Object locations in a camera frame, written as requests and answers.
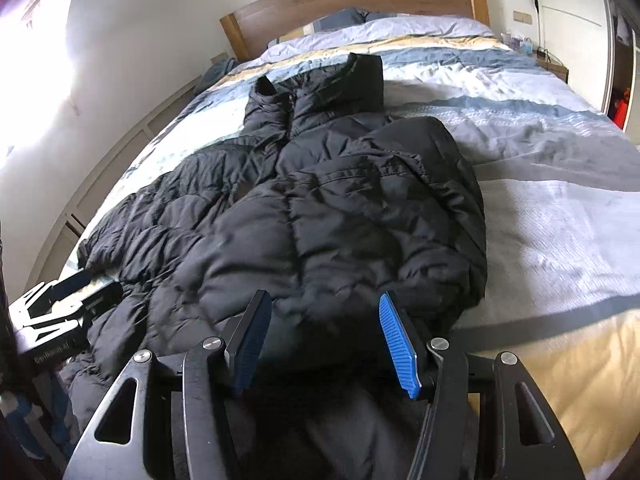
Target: bed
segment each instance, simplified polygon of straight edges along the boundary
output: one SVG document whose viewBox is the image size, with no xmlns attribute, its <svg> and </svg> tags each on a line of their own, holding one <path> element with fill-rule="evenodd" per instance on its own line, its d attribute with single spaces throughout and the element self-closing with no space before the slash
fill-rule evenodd
<svg viewBox="0 0 640 480">
<path fill-rule="evenodd" d="M 267 49 L 345 7 L 402 15 Z M 519 355 L 588 478 L 607 478 L 640 431 L 640 153 L 624 134 L 496 40 L 486 0 L 260 0 L 220 21 L 244 63 L 143 150 L 83 238 L 190 153 L 237 137 L 259 76 L 277 82 L 351 52 L 380 56 L 386 112 L 441 120 L 484 197 L 486 293 L 450 338 Z M 77 261 L 72 254 L 65 272 Z"/>
</svg>

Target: wooden headboard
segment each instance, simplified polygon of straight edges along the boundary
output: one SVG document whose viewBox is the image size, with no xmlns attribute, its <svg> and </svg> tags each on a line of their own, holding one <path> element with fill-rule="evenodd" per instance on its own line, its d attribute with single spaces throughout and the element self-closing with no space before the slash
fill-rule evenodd
<svg viewBox="0 0 640 480">
<path fill-rule="evenodd" d="M 345 7 L 372 12 L 455 14 L 489 25 L 486 0 L 258 0 L 220 18 L 222 28 L 240 61 L 260 56 L 267 43 Z"/>
</svg>

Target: silver bolt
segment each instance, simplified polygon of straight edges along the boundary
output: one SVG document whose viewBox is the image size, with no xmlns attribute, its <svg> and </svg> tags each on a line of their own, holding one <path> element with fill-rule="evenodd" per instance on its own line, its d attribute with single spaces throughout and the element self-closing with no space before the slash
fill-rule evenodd
<svg viewBox="0 0 640 480">
<path fill-rule="evenodd" d="M 140 350 L 133 354 L 133 360 L 137 363 L 146 363 L 149 359 L 151 359 L 150 350 Z"/>
<path fill-rule="evenodd" d="M 222 339 L 220 339 L 219 337 L 207 337 L 202 342 L 202 347 L 205 350 L 217 350 L 221 346 L 222 346 Z"/>
<path fill-rule="evenodd" d="M 506 365 L 514 365 L 518 362 L 518 358 L 511 352 L 504 352 L 500 356 L 500 361 L 502 361 Z"/>
<path fill-rule="evenodd" d="M 431 340 L 431 348 L 434 350 L 446 350 L 449 348 L 449 341 L 444 339 L 443 337 L 434 337 Z"/>
</svg>

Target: wooden nightstand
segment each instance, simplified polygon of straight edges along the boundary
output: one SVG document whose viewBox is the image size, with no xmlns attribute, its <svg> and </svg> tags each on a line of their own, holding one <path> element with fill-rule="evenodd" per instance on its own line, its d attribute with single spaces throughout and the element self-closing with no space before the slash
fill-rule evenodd
<svg viewBox="0 0 640 480">
<path fill-rule="evenodd" d="M 539 66 L 541 66 L 545 70 L 548 70 L 549 72 L 556 74 L 558 78 L 560 78 L 565 83 L 569 82 L 569 69 L 562 63 L 560 63 L 559 61 L 553 61 L 549 56 L 545 56 L 544 54 L 540 54 L 539 52 L 534 52 L 532 57 L 536 60 L 536 63 Z"/>
</svg>

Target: quilted fabric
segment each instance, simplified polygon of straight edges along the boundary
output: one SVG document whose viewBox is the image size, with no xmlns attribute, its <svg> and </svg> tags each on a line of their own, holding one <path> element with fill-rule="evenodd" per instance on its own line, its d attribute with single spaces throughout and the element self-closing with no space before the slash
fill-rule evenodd
<svg viewBox="0 0 640 480">
<path fill-rule="evenodd" d="M 84 426 L 136 350 L 187 351 L 263 288 L 273 317 L 232 423 L 248 478 L 400 478 L 420 408 L 391 373 L 380 294 L 445 333 L 484 294 L 485 243 L 471 166 L 440 121 L 383 114 L 379 57 L 263 76 L 240 136 L 128 196 L 80 247 L 126 296 L 63 371 L 74 412 Z"/>
</svg>

